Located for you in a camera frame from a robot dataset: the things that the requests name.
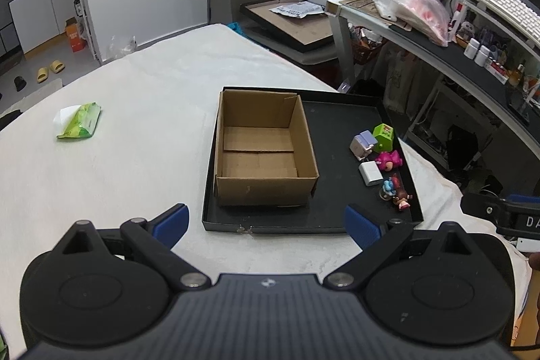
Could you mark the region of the red crab beer mug figure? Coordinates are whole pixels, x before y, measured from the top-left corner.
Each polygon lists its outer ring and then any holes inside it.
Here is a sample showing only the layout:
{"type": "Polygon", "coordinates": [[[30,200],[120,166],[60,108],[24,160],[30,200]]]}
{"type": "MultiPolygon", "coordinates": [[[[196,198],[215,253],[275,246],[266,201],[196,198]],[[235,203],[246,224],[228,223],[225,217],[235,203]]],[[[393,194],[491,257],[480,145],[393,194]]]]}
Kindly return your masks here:
{"type": "Polygon", "coordinates": [[[392,200],[396,196],[396,188],[392,178],[383,180],[382,186],[379,190],[379,197],[384,201],[392,200]]]}

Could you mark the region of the brown cardboard box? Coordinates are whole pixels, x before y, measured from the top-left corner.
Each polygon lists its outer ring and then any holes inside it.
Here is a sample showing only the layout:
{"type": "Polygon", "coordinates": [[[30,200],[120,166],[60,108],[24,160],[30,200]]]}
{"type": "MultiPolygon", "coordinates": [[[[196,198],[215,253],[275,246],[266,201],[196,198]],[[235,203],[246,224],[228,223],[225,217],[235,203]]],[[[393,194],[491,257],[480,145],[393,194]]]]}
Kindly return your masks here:
{"type": "Polygon", "coordinates": [[[318,179],[297,93],[252,89],[220,93],[213,172],[220,205],[306,205],[318,179]]]}

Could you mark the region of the yellow slipper left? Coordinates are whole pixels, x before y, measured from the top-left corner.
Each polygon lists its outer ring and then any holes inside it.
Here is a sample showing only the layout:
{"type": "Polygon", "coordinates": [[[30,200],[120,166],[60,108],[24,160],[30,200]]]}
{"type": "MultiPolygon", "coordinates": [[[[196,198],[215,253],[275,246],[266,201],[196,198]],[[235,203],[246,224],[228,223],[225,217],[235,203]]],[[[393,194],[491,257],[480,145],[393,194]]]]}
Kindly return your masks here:
{"type": "Polygon", "coordinates": [[[36,73],[36,82],[38,84],[44,82],[49,77],[49,69],[47,67],[40,67],[36,73]]]}

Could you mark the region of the white computer keyboard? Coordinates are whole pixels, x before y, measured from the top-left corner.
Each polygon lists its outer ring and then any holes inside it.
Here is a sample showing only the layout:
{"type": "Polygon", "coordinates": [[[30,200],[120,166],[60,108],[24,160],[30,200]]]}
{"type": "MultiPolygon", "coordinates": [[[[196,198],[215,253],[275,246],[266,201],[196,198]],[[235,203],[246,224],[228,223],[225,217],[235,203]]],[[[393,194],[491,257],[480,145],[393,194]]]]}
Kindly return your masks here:
{"type": "Polygon", "coordinates": [[[539,14],[522,0],[476,0],[539,45],[539,14]]]}

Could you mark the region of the white square charger block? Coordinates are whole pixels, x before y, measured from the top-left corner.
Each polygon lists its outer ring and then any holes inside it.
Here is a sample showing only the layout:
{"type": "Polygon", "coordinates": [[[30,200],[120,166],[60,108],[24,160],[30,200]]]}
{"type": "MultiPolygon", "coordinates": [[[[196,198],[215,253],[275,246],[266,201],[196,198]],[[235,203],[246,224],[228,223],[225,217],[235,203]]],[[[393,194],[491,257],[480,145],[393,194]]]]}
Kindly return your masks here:
{"type": "Polygon", "coordinates": [[[383,175],[375,161],[360,163],[359,172],[366,186],[377,186],[383,182],[383,175]]]}

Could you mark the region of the black shallow tray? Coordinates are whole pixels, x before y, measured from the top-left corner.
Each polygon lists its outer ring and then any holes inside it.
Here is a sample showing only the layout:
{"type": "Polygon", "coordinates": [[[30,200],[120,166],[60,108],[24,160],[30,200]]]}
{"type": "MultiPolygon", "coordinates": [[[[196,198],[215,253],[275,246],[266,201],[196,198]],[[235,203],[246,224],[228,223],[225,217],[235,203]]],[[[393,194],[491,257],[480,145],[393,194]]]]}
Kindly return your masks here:
{"type": "Polygon", "coordinates": [[[366,186],[359,163],[346,142],[364,129],[391,119],[383,102],[373,95],[297,89],[306,112],[319,181],[314,195],[304,206],[231,206],[220,207],[213,190],[212,177],[205,186],[201,221],[208,231],[248,234],[339,234],[347,205],[377,214],[383,221],[401,217],[418,225],[424,221],[413,177],[407,164],[397,173],[405,190],[413,196],[410,208],[400,212],[395,205],[379,197],[377,186],[366,186]]]}

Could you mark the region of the brown-haired doll figure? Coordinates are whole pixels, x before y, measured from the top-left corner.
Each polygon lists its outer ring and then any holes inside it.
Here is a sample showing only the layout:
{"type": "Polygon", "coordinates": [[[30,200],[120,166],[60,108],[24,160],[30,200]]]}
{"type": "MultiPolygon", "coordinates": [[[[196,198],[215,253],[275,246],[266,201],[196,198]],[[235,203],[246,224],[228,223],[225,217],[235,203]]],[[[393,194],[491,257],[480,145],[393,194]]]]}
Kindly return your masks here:
{"type": "Polygon", "coordinates": [[[413,196],[405,191],[402,180],[397,173],[392,175],[391,180],[395,191],[393,202],[400,211],[405,211],[405,209],[410,208],[410,201],[413,196]]]}

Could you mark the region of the green cartoon tin box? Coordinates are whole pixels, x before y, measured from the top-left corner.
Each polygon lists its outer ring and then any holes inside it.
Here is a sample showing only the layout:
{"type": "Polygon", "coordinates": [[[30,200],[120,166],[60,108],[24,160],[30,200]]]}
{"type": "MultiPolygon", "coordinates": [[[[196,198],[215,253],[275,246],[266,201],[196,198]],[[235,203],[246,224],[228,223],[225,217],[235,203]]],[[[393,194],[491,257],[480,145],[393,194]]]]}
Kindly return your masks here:
{"type": "Polygon", "coordinates": [[[394,144],[394,128],[386,123],[381,123],[373,129],[373,138],[376,140],[373,151],[382,153],[392,151],[394,144]]]}

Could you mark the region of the yellow slipper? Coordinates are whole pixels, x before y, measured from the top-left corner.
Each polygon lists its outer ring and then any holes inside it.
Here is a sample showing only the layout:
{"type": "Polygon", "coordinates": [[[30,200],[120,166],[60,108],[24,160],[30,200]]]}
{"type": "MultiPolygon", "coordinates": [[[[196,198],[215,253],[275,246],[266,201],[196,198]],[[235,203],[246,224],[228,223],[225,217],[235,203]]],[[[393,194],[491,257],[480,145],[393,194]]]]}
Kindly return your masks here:
{"type": "Polygon", "coordinates": [[[49,69],[47,67],[40,67],[36,73],[36,82],[38,84],[44,82],[49,77],[49,69]]]}
{"type": "Polygon", "coordinates": [[[63,62],[61,62],[60,60],[54,60],[50,65],[49,65],[49,70],[55,74],[59,74],[60,72],[62,72],[62,70],[65,69],[65,64],[63,62]]]}

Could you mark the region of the green wet wipes pack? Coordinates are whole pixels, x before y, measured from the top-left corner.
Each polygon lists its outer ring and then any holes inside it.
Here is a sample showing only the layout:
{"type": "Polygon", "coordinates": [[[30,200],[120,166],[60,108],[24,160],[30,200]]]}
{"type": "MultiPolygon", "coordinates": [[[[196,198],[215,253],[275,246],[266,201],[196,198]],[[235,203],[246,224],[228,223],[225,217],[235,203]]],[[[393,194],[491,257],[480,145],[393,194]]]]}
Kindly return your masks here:
{"type": "Polygon", "coordinates": [[[73,105],[57,112],[53,119],[58,140],[91,138],[96,130],[102,107],[96,102],[73,105]]]}

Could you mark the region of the yellow slipper right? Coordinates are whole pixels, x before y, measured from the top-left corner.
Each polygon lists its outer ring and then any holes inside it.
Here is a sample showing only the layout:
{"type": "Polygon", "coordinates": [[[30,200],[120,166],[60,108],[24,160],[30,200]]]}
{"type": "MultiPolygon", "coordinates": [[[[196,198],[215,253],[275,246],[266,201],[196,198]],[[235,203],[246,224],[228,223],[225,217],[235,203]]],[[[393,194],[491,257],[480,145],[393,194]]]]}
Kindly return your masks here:
{"type": "Polygon", "coordinates": [[[55,74],[59,74],[60,72],[62,72],[62,70],[65,69],[65,64],[63,62],[61,62],[60,60],[54,60],[50,65],[49,65],[49,70],[55,74]]]}

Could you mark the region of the orange cardboard box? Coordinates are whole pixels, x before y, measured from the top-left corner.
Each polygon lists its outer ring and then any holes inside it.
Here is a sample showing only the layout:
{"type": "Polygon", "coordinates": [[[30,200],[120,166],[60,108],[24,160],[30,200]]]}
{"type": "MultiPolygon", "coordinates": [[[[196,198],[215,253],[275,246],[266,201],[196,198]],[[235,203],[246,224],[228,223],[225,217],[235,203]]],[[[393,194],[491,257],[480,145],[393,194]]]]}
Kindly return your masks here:
{"type": "Polygon", "coordinates": [[[72,17],[66,21],[65,34],[74,53],[79,52],[86,47],[86,40],[82,36],[79,23],[75,17],[72,17]]]}

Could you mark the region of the black picture frame brown backing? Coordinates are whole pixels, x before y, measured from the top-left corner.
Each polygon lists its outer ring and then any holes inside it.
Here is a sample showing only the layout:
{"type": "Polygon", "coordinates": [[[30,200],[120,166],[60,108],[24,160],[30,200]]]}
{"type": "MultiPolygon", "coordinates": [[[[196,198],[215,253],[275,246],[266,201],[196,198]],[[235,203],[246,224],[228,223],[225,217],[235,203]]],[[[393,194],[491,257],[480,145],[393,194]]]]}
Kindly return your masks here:
{"type": "Polygon", "coordinates": [[[307,0],[270,0],[246,3],[240,6],[240,12],[278,41],[300,53],[325,48],[333,43],[333,35],[324,7],[323,14],[303,19],[283,17],[270,11],[278,4],[297,4],[303,1],[307,0]]]}

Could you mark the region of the pink monster toy figure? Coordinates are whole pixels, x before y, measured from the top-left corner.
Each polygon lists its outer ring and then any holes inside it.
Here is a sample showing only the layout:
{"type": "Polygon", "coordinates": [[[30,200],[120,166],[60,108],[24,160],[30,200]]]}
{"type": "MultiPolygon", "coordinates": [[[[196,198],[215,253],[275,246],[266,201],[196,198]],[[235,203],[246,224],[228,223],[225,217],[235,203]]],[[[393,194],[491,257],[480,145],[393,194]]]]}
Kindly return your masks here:
{"type": "Polygon", "coordinates": [[[390,172],[404,164],[404,160],[399,154],[399,151],[382,151],[375,158],[375,163],[380,171],[390,172]]]}

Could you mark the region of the crumpled white paper packet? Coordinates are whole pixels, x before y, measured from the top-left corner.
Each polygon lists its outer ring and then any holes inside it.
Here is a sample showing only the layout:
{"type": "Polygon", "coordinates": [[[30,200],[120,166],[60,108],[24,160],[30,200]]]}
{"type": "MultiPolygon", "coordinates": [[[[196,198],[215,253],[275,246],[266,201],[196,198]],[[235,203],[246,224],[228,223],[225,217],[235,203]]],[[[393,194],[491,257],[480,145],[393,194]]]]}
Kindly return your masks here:
{"type": "Polygon", "coordinates": [[[303,19],[309,16],[317,16],[324,13],[324,9],[319,4],[303,1],[297,4],[278,4],[270,9],[272,13],[294,19],[303,19]]]}

